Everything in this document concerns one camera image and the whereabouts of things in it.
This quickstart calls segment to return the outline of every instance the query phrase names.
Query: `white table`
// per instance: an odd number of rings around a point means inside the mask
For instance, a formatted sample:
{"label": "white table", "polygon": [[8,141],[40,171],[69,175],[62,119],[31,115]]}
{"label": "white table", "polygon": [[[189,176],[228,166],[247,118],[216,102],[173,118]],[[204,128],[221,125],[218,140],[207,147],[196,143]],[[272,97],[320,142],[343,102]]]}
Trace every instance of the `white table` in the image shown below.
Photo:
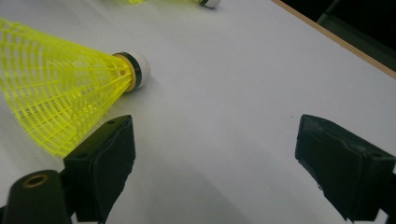
{"label": "white table", "polygon": [[[396,155],[396,81],[271,1],[0,0],[0,16],[148,58],[147,86],[100,121],[133,115],[137,152],[107,223],[345,223],[294,159],[302,114]],[[63,163],[0,111],[3,205],[18,178]]]}

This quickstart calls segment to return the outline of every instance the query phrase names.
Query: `wooden edge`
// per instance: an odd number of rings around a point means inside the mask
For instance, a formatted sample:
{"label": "wooden edge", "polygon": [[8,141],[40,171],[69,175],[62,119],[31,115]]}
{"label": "wooden edge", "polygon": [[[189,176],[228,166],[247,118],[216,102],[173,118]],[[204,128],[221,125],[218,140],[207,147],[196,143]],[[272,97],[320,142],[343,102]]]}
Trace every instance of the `wooden edge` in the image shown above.
{"label": "wooden edge", "polygon": [[351,44],[349,44],[348,42],[346,42],[345,40],[340,38],[338,35],[333,34],[332,32],[330,32],[327,29],[323,28],[322,26],[320,26],[319,24],[315,23],[314,21],[311,21],[305,15],[303,15],[300,12],[298,12],[297,10],[295,10],[292,7],[290,7],[286,3],[282,2],[281,0],[272,0],[272,1],[274,3],[276,3],[277,5],[279,5],[280,7],[283,7],[284,9],[286,9],[289,13],[293,14],[295,17],[297,17],[300,20],[306,22],[308,25],[312,26],[313,28],[315,28],[319,32],[321,32],[324,35],[326,35],[327,37],[329,37],[335,43],[343,46],[345,49],[347,49],[347,50],[351,51],[352,53],[356,54],[358,57],[362,58],[367,63],[370,63],[372,66],[374,66],[377,69],[381,70],[382,72],[384,72],[388,76],[393,77],[393,78],[396,79],[396,71],[391,70],[390,68],[386,67],[384,64],[380,63],[376,59],[370,57],[369,55],[365,54],[361,50],[355,48],[354,46],[352,46]]}

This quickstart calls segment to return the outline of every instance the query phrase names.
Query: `yellow shuttlecock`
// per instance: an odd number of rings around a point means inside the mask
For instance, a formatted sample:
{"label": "yellow shuttlecock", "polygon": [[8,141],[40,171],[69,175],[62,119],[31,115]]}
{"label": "yellow shuttlecock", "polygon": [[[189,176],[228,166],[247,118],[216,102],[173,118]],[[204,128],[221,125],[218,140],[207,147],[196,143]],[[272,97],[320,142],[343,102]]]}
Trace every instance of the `yellow shuttlecock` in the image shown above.
{"label": "yellow shuttlecock", "polygon": [[1,18],[0,53],[0,89],[11,110],[41,147],[61,157],[150,73],[141,55],[107,55]]}

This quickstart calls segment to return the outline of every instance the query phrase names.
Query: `black band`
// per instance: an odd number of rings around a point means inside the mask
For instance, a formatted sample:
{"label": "black band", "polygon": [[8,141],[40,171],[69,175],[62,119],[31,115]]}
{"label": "black band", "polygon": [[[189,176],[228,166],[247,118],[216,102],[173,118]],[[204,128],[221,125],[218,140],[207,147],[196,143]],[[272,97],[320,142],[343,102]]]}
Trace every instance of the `black band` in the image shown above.
{"label": "black band", "polygon": [[209,0],[202,0],[202,2],[200,3],[201,6],[204,6]]}
{"label": "black band", "polygon": [[136,76],[136,81],[134,83],[134,88],[132,90],[136,90],[137,88],[139,88],[140,84],[142,83],[142,69],[140,69],[139,63],[131,54],[129,54],[127,52],[121,52],[121,53],[117,53],[117,54],[120,54],[120,55],[124,56],[126,59],[128,59],[128,61],[134,67],[134,74]]}

